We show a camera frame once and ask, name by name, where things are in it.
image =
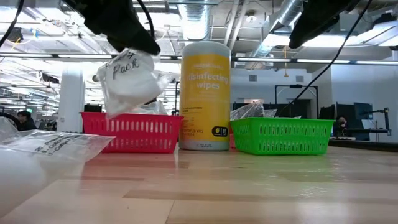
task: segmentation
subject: plastic basket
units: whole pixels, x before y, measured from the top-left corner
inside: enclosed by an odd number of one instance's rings
[[[334,121],[246,118],[232,121],[236,149],[255,155],[326,153]]]
[[[85,133],[115,136],[103,152],[173,153],[182,116],[121,114],[107,120],[105,113],[81,113]]]

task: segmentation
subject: desk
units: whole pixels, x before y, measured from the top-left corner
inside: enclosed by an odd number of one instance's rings
[[[102,154],[1,224],[292,224],[398,220],[398,154]]]

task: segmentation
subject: person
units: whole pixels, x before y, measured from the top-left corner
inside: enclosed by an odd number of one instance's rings
[[[19,122],[21,122],[21,131],[37,129],[29,111],[20,111],[17,115]]]
[[[335,136],[344,136],[344,130],[348,128],[347,120],[343,115],[339,115],[336,118],[336,123],[333,127],[333,134]]]

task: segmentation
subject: red basket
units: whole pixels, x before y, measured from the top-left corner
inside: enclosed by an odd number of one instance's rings
[[[86,134],[115,136],[103,152],[174,152],[182,116],[121,114],[113,119],[105,116],[105,113],[81,113]]]

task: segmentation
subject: black cable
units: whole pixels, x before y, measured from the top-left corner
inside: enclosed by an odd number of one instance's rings
[[[147,20],[149,22],[149,27],[150,27],[150,36],[155,40],[155,29],[154,29],[154,23],[152,22],[152,18],[149,15],[149,12],[147,8],[145,7],[144,3],[142,0],[137,0],[139,5],[141,6],[142,10],[144,11],[145,15],[147,16]]]
[[[349,30],[343,44],[341,45],[341,47],[338,49],[336,56],[333,58],[333,60],[328,64],[328,66],[326,66],[325,69],[322,70],[321,73],[319,73],[319,75],[317,75],[305,88],[303,91],[300,92],[300,94],[298,94],[298,96],[296,98],[294,98],[294,100],[292,100],[290,103],[288,103],[286,106],[284,106],[280,112],[278,112],[278,116],[280,116],[280,114],[282,113],[283,110],[285,110],[287,107],[289,107],[292,103],[294,103],[296,100],[298,100],[305,92],[308,88],[310,88],[310,86],[319,78],[321,77],[321,75],[323,75],[332,65],[333,63],[336,61],[336,59],[338,58],[338,56],[340,55],[341,51],[344,48],[344,45],[346,44],[347,40],[349,39],[349,37],[351,36],[351,34],[354,32],[355,27],[358,25],[358,23],[361,21],[363,15],[365,15],[366,10],[368,10],[369,6],[371,5],[373,0],[369,0],[367,5],[365,6],[365,8],[362,10],[362,12],[359,14],[357,20],[355,21],[354,25],[352,26],[352,28]]]
[[[24,7],[24,3],[25,3],[25,0],[19,0],[18,8],[17,8],[17,13],[15,14],[15,18],[14,18],[14,20],[11,22],[10,26],[8,27],[7,32],[4,34],[4,36],[3,36],[2,39],[0,40],[0,48],[1,48],[1,46],[5,43],[5,41],[7,40],[8,36],[11,34],[11,32],[12,32],[12,30],[13,30],[15,24],[17,23],[18,16],[19,16],[19,14],[21,13],[22,8]]]

